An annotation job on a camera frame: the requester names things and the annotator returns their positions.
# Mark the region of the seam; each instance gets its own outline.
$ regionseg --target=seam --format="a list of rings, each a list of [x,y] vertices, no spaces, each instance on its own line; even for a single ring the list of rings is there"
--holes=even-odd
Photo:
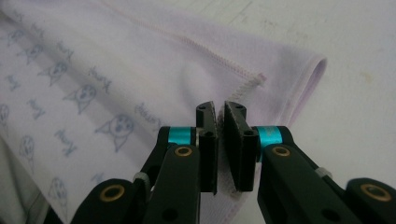
[[[248,71],[246,68],[244,68],[243,66],[237,64],[236,62],[233,62],[233,61],[231,61],[229,59],[226,59],[224,56],[219,55],[214,50],[210,49],[208,46],[205,46],[204,44],[199,43],[198,41],[195,41],[195,40],[193,40],[192,38],[190,38],[190,37],[188,37],[186,35],[174,34],[174,33],[170,32],[170,31],[165,30],[160,25],[153,24],[153,23],[148,22],[148,21],[143,21],[143,20],[138,19],[137,17],[135,17],[133,15],[127,15],[126,13],[124,13],[119,8],[111,6],[105,0],[101,0],[101,3],[103,5],[105,5],[106,7],[114,10],[115,12],[117,12],[117,14],[121,15],[122,17],[133,21],[137,25],[140,25],[142,27],[150,29],[151,31],[166,35],[168,37],[174,38],[176,40],[179,40],[179,41],[184,42],[184,43],[186,43],[188,45],[192,45],[192,46],[198,48],[199,50],[201,50],[202,52],[204,52],[208,56],[210,56],[212,59],[214,59],[215,62],[221,64],[224,67],[227,67],[227,68],[231,69],[236,74],[241,75],[244,78],[251,78],[251,77],[257,76],[257,74],[254,74],[253,72]]]
[[[242,98],[246,96],[246,94],[256,88],[257,86],[260,86],[264,80],[265,76],[263,74],[258,74],[255,77],[252,77],[250,80],[247,82],[243,83],[241,86],[239,86],[233,94],[228,98],[228,101],[236,101],[239,102]]]

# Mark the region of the garment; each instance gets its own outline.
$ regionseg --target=garment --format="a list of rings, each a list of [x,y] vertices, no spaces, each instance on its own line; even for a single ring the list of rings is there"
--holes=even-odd
[[[0,138],[0,223],[42,223],[49,204]]]
[[[132,181],[161,126],[195,107],[247,107],[253,125],[290,124],[323,56],[243,34],[157,2],[0,1],[0,134],[60,219],[98,183]],[[227,223],[235,193],[224,153],[202,223]]]

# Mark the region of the white surface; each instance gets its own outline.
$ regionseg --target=white surface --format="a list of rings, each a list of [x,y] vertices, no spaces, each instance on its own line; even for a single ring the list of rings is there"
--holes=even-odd
[[[167,1],[326,55],[327,71],[290,127],[295,142],[343,188],[364,176],[396,188],[395,1]],[[233,223],[263,222],[256,195]]]

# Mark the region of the black plastic part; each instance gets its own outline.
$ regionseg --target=black plastic part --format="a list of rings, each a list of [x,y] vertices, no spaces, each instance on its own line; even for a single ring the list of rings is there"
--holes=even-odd
[[[275,154],[274,147],[285,148],[289,156]],[[300,151],[276,144],[263,152],[258,202],[265,222],[361,223]]]
[[[189,148],[191,154],[179,156],[178,148]],[[199,223],[200,192],[200,151],[189,145],[170,147],[143,223]]]
[[[59,219],[58,215],[56,215],[55,211],[53,211],[52,207],[50,207],[46,219],[44,220],[44,224],[63,224],[63,223]]]
[[[396,223],[396,190],[384,183],[369,178],[350,180],[345,201],[363,223]]]
[[[252,191],[256,158],[260,155],[259,134],[246,123],[247,109],[237,103],[225,102],[224,142],[235,188]]]
[[[195,127],[191,127],[191,140],[190,140],[190,145],[195,146],[195,143],[197,142],[197,129]]]
[[[198,148],[201,152],[201,192],[217,193],[219,138],[213,102],[196,107]]]
[[[114,201],[103,201],[101,194],[112,186],[122,186],[124,192]],[[133,184],[121,179],[107,180],[91,191],[78,208],[71,223],[140,223],[145,211],[145,197],[144,183],[140,179],[136,179]]]
[[[293,136],[291,135],[290,130],[288,129],[288,127],[286,126],[276,126],[279,131],[280,134],[282,135],[282,143],[284,145],[288,145],[288,146],[294,146],[294,140],[293,140]]]
[[[158,173],[163,165],[163,157],[169,147],[169,129],[170,127],[161,127],[158,132],[157,144],[154,149],[152,149],[148,159],[141,169],[141,172],[148,175],[151,186],[153,186],[157,180]]]

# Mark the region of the fabric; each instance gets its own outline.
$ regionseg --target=fabric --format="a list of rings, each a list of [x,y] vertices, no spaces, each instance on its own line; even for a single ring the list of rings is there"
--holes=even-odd
[[[49,204],[1,138],[0,171],[0,223],[42,223]]]
[[[292,123],[323,56],[142,0],[0,1],[0,134],[68,223],[109,178],[132,181],[161,126],[194,126],[195,107],[247,107],[250,125]],[[201,222],[244,201],[224,153]]]

